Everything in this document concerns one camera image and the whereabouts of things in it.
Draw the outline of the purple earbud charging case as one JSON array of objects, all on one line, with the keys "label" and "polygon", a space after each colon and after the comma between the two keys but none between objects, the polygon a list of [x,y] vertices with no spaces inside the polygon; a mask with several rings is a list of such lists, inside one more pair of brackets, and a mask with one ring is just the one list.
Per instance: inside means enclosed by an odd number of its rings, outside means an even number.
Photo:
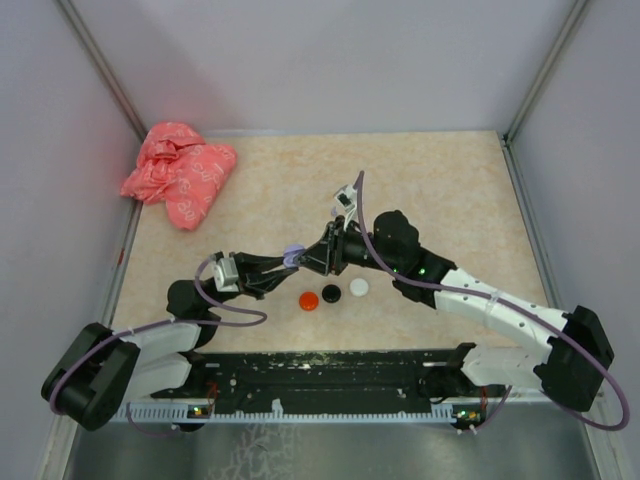
[{"label": "purple earbud charging case", "polygon": [[285,268],[297,268],[299,266],[299,257],[306,251],[301,244],[288,245],[283,252],[282,264]]}]

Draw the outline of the black earbud charging case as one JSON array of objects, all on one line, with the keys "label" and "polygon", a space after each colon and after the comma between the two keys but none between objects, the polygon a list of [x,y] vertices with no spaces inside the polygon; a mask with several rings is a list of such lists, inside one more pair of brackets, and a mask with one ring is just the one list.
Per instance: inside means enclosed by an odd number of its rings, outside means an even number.
[{"label": "black earbud charging case", "polygon": [[334,304],[341,299],[342,290],[335,284],[328,284],[322,289],[321,296],[325,302]]}]

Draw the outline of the orange earbud charging case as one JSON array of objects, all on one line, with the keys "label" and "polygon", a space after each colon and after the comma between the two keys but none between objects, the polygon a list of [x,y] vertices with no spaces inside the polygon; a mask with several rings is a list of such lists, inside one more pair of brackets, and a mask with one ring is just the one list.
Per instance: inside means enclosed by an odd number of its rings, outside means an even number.
[{"label": "orange earbud charging case", "polygon": [[316,293],[306,291],[299,296],[299,306],[304,311],[313,311],[319,306],[319,297]]}]

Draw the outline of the white earbud charging case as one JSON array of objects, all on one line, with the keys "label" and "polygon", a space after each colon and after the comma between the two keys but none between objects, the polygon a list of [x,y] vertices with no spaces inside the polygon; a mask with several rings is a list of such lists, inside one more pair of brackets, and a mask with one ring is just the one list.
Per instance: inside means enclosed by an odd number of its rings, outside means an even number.
[{"label": "white earbud charging case", "polygon": [[354,297],[366,296],[369,289],[369,283],[363,278],[354,278],[349,284],[349,291]]}]

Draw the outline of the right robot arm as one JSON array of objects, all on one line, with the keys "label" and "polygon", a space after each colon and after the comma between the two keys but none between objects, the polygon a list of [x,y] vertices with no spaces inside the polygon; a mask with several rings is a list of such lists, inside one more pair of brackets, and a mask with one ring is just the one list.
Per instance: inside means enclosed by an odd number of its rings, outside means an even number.
[{"label": "right robot arm", "polygon": [[368,235],[338,216],[312,246],[288,247],[285,263],[324,276],[339,275],[349,265],[389,267],[392,285],[403,297],[464,316],[515,342],[513,348],[468,347],[446,372],[448,387],[461,396],[504,384],[537,389],[565,408],[587,412],[614,359],[595,312],[540,306],[474,278],[422,247],[418,230],[399,210],[378,215]]}]

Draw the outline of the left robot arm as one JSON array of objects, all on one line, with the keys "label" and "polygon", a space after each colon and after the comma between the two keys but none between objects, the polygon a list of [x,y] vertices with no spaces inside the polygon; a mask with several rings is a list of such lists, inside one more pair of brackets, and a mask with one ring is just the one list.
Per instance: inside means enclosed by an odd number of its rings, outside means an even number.
[{"label": "left robot arm", "polygon": [[115,332],[101,323],[86,325],[41,387],[50,410],[87,431],[108,423],[121,407],[152,394],[178,389],[201,394],[208,373],[197,366],[195,350],[219,327],[235,327],[218,310],[233,311],[241,295],[261,299],[298,269],[297,252],[279,257],[217,253],[207,257],[193,279],[174,282],[167,293],[165,320]]}]

